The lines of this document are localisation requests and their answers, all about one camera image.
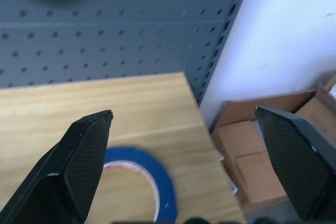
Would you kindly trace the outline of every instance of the carbon fiber texture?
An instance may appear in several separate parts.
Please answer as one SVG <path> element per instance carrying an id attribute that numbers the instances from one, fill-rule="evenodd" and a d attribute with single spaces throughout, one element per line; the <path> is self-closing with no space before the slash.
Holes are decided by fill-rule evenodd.
<path id="1" fill-rule="evenodd" d="M 89 213 L 102 173 L 109 128 L 110 120 L 91 123 L 65 171 L 73 203 L 83 220 Z"/>
<path id="2" fill-rule="evenodd" d="M 300 218 L 309 218 L 329 178 L 325 164 L 290 121 L 265 113 L 258 122 L 275 173 Z"/>

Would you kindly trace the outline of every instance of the black object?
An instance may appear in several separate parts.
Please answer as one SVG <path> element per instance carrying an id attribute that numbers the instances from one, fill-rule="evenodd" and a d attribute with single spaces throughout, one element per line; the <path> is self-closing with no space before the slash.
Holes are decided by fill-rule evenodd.
<path id="1" fill-rule="evenodd" d="M 258 107 L 273 169 L 302 220 L 336 220 L 336 150 L 305 119 Z"/>
<path id="2" fill-rule="evenodd" d="M 0 212 L 0 223 L 84 223 L 102 173 L 111 110 L 74 122 Z"/>

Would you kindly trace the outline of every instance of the white wall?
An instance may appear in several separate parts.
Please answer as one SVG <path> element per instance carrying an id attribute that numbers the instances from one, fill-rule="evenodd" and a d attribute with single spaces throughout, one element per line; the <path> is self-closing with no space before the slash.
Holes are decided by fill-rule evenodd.
<path id="1" fill-rule="evenodd" d="M 336 69 L 336 0 L 244 0 L 200 111 L 313 87 Z"/>

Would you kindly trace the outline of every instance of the pegboard hole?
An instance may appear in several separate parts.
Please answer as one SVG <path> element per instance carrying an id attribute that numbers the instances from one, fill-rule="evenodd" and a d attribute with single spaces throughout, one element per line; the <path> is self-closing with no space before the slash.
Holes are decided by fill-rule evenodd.
<path id="1" fill-rule="evenodd" d="M 220 45 L 223 42 L 223 39 L 224 39 L 224 36 L 221 36 L 221 38 L 219 38 L 218 45 Z"/>
<path id="2" fill-rule="evenodd" d="M 234 5 L 232 6 L 229 15 L 232 15 L 232 13 L 235 11 L 235 9 L 236 9 L 236 4 L 234 4 Z"/>
<path id="3" fill-rule="evenodd" d="M 58 37 L 58 32 L 57 32 L 57 31 L 53 32 L 53 33 L 52 33 L 52 37 L 53 37 L 53 38 L 57 38 L 57 37 Z"/>
<path id="4" fill-rule="evenodd" d="M 200 16 L 202 16 L 205 13 L 205 9 L 202 9 L 199 13 Z"/>
<path id="5" fill-rule="evenodd" d="M 28 39 L 33 39 L 35 37 L 35 33 L 32 33 L 30 32 L 28 35 L 27 35 L 27 38 Z"/>
<path id="6" fill-rule="evenodd" d="M 124 14 L 125 14 L 125 10 L 124 10 L 124 9 L 121 9 L 121 10 L 119 11 L 119 16 L 124 16 Z"/>
<path id="7" fill-rule="evenodd" d="M 103 10 L 96 11 L 96 16 L 100 17 L 103 14 Z"/>
<path id="8" fill-rule="evenodd" d="M 229 26 L 229 23 L 230 23 L 229 20 L 225 23 L 224 28 L 223 28 L 223 31 L 226 31 L 227 27 Z"/>
<path id="9" fill-rule="evenodd" d="M 47 17 L 51 17 L 54 14 L 54 12 L 52 10 L 48 10 L 46 13 Z"/>
<path id="10" fill-rule="evenodd" d="M 21 11 L 19 12 L 19 16 L 20 16 L 21 18 L 24 18 L 24 17 L 27 16 L 27 12 L 26 12 L 25 10 L 21 10 Z"/>
<path id="11" fill-rule="evenodd" d="M 9 38 L 9 34 L 7 34 L 7 33 L 3 33 L 1 35 L 1 39 L 3 39 L 3 40 L 8 39 L 8 38 Z"/>
<path id="12" fill-rule="evenodd" d="M 73 17 L 77 17 L 78 14 L 79 14 L 79 11 L 78 11 L 78 10 L 73 10 L 73 11 L 72 11 L 72 16 L 73 16 Z"/>

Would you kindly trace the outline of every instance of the box flap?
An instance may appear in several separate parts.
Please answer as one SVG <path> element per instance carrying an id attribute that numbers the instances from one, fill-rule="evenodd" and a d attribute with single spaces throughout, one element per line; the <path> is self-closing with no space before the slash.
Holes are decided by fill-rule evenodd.
<path id="1" fill-rule="evenodd" d="M 267 152 L 236 158 L 251 203 L 276 199 L 286 195 L 275 174 Z"/>
<path id="2" fill-rule="evenodd" d="M 224 155 L 224 158 L 230 160 L 266 150 L 253 122 L 235 123 L 216 128 L 213 140 L 218 151 Z"/>
<path id="3" fill-rule="evenodd" d="M 315 91 L 306 91 L 279 95 L 275 97 L 260 98 L 247 101 L 228 101 L 219 117 L 216 127 L 255 120 L 256 106 L 267 106 L 278 110 L 295 113 L 315 95 Z"/>
<path id="4" fill-rule="evenodd" d="M 322 84 L 321 85 L 321 88 L 323 88 L 324 90 L 326 91 L 330 91 L 332 86 L 334 86 L 336 84 L 336 74 L 333 75 L 329 80 L 328 82 L 326 82 L 326 84 Z"/>
<path id="5" fill-rule="evenodd" d="M 336 116 L 318 98 L 312 98 L 296 115 L 306 119 L 336 147 Z"/>

